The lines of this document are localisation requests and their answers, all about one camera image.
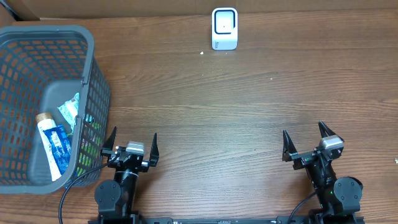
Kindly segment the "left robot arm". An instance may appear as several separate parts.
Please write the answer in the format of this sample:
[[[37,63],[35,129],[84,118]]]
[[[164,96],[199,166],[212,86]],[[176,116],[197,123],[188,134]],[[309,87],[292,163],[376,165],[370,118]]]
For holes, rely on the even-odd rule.
[[[157,135],[152,140],[150,156],[144,159],[144,144],[129,141],[126,146],[114,146],[117,128],[104,142],[101,155],[107,157],[106,167],[114,169],[112,179],[102,181],[96,188],[94,198],[98,204],[98,217],[89,224],[100,223],[145,223],[139,212],[132,211],[140,172],[147,172],[159,161]]]

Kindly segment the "mint green white packet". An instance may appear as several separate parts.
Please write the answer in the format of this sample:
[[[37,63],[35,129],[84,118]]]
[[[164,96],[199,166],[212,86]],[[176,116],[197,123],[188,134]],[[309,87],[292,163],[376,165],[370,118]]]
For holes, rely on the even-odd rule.
[[[58,107],[59,112],[70,125],[71,131],[73,132],[76,125],[75,118],[78,115],[79,110],[80,94],[76,93],[74,97]]]

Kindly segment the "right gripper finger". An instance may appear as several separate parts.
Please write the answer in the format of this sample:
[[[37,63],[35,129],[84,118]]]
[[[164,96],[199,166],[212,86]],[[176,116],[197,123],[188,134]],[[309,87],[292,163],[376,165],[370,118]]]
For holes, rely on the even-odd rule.
[[[329,136],[334,136],[336,134],[323,121],[318,122],[318,127],[320,130],[320,134],[323,138],[329,137]]]
[[[286,129],[283,130],[283,142],[282,160],[292,161],[298,152]]]

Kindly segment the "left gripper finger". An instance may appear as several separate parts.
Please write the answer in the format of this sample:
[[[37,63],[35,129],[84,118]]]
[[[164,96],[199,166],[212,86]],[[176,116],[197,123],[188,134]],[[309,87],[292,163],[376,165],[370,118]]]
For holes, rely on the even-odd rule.
[[[157,145],[157,133],[154,134],[150,150],[149,166],[155,167],[159,161],[159,149]]]
[[[114,141],[116,138],[116,132],[117,132],[117,127],[115,126],[113,128],[113,131],[111,133],[111,135],[109,136],[109,138],[107,138],[107,140],[104,142],[102,149],[103,150],[112,150],[113,146],[114,146]]]

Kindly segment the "blue snack packet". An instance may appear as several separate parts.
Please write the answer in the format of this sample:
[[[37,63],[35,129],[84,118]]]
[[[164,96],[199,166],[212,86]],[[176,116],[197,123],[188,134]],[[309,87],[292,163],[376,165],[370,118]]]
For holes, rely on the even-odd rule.
[[[68,168],[72,147],[62,124],[46,130],[45,134],[49,137],[52,144],[52,153],[58,165],[60,173],[63,175]]]

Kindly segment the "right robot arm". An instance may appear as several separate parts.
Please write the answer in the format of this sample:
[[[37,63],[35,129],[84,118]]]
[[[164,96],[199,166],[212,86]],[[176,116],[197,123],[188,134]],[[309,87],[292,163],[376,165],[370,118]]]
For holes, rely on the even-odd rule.
[[[332,161],[342,155],[345,141],[323,121],[318,122],[318,127],[319,145],[301,154],[287,130],[283,130],[282,160],[292,161],[295,170],[305,169],[314,188],[314,192],[293,209],[285,223],[364,223],[363,217],[356,216],[361,209],[363,184],[354,177],[337,178],[332,168]],[[297,210],[314,196],[318,198],[320,208],[297,217]]]

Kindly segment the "white tube with gold cap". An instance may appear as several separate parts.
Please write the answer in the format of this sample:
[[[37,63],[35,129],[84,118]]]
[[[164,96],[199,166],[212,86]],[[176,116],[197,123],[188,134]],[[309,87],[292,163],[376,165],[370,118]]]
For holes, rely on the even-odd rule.
[[[59,171],[58,165],[52,153],[52,144],[49,140],[49,137],[45,134],[46,130],[52,129],[56,127],[55,121],[52,118],[50,113],[40,113],[35,117],[37,122],[37,128],[39,130],[39,134],[44,145],[45,153],[47,155],[47,160],[49,163],[51,179],[52,181],[56,181],[62,175]]]

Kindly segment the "green gummy candy bag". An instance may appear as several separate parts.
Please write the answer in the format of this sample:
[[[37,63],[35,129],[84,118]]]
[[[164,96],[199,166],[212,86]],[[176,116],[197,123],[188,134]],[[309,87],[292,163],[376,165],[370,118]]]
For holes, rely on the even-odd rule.
[[[99,147],[101,146],[101,129],[102,125],[95,120],[92,115],[86,115],[83,122],[83,139],[81,140],[81,148],[79,155],[79,165],[76,175],[81,176],[89,169],[95,168],[100,159]]]

